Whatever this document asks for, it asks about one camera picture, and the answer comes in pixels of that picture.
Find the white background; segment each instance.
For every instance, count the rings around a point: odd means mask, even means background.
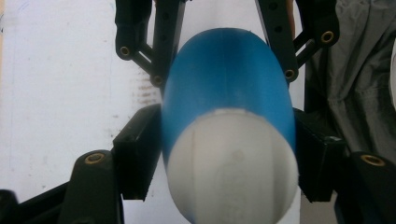
[[[160,95],[138,66],[117,57],[113,1],[12,0],[5,9],[0,189],[13,189],[23,202],[66,182],[80,155],[111,149],[134,112],[159,103]],[[194,0],[186,6],[180,45],[215,27],[263,37],[253,0]],[[302,83],[300,75],[290,88],[299,108]],[[299,223],[299,206],[297,194],[281,223]],[[187,223],[169,195],[162,160],[147,200],[126,202],[125,217],[126,223]]]

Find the brass screw insert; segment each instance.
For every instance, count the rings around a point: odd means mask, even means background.
[[[320,41],[323,44],[329,44],[330,42],[332,42],[332,40],[334,39],[334,33],[332,31],[326,31],[325,33],[323,33],[323,35],[320,37]]]
[[[128,49],[127,47],[121,47],[121,48],[120,48],[120,53],[121,53],[123,56],[128,56],[131,52],[129,51],[129,49]]]
[[[105,158],[105,154],[103,153],[93,153],[85,158],[85,163],[87,164],[95,164],[102,161]]]
[[[385,166],[385,162],[378,157],[371,155],[361,155],[361,159],[373,166]]]

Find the black metal bracket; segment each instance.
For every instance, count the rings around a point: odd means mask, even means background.
[[[299,0],[303,32],[293,41],[285,0],[255,0],[268,45],[277,57],[288,82],[320,48],[333,45],[339,36],[335,0]],[[166,82],[177,55],[185,0],[162,0],[156,6],[153,47],[147,44],[151,0],[117,0],[116,52],[133,60],[150,74],[152,85]],[[296,52],[307,44],[296,56]]]

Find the black plastic part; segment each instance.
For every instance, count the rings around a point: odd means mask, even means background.
[[[335,13],[336,0],[296,0],[300,10],[303,31],[294,39],[298,66],[306,63],[319,49],[334,45],[340,36]]]
[[[150,78],[151,83],[162,90],[177,54],[185,5],[183,0],[157,2],[153,41],[153,73]]]
[[[151,6],[152,0],[116,0],[116,52],[123,60],[132,60],[146,45]]]
[[[161,105],[137,111],[113,144],[123,199],[145,200],[161,154]]]
[[[255,0],[265,38],[282,67],[283,73],[292,73],[292,82],[298,76],[293,38],[285,0]]]
[[[110,151],[97,150],[77,159],[58,223],[123,223],[122,202]]]
[[[335,205],[339,223],[396,223],[396,166],[391,161],[353,152],[339,174]]]
[[[0,189],[0,224],[21,223],[21,210],[11,190]]]
[[[56,223],[61,213],[67,183],[21,203],[24,223]]]
[[[329,202],[346,143],[305,112],[294,109],[294,117],[300,188],[309,202]]]

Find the gray cloth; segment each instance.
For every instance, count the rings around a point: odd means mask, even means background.
[[[351,151],[396,164],[396,111],[389,94],[395,0],[339,0],[340,39],[306,64],[305,112],[338,131]]]

